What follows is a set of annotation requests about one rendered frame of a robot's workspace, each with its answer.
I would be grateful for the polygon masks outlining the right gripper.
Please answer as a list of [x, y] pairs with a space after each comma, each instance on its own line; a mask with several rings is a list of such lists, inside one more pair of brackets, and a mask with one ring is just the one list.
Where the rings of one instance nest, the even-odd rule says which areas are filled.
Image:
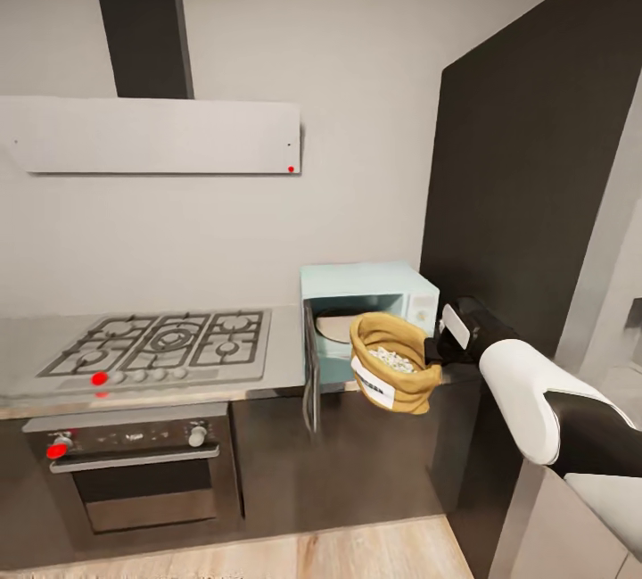
[[442, 335], [438, 339], [425, 339], [424, 352], [426, 361], [441, 362], [443, 367], [458, 362], [473, 365], [471, 355], [468, 355], [464, 350], [458, 350], [446, 344]]

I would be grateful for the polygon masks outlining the microwave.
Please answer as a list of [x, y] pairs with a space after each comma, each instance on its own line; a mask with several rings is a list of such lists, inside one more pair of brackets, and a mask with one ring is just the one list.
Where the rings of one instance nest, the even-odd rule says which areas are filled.
[[302, 408], [311, 445], [320, 443], [318, 356], [351, 355], [350, 325], [363, 312], [389, 312], [433, 338], [440, 289], [406, 262], [300, 267], [306, 380]]

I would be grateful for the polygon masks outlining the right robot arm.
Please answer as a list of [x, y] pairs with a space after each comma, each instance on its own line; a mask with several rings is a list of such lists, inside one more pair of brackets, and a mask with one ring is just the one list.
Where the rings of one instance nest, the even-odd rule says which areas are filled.
[[425, 360], [475, 364], [518, 450], [553, 469], [642, 564], [642, 432], [473, 297], [443, 309]]

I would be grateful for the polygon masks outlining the popcorn bag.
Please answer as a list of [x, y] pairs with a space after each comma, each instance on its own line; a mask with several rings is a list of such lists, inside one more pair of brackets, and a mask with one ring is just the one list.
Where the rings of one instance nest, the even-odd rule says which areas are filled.
[[[389, 312], [363, 312], [350, 325], [352, 375], [376, 407], [425, 414], [428, 397], [440, 382], [441, 362], [425, 360], [427, 334]], [[380, 350], [407, 362], [396, 368], [376, 355]]]

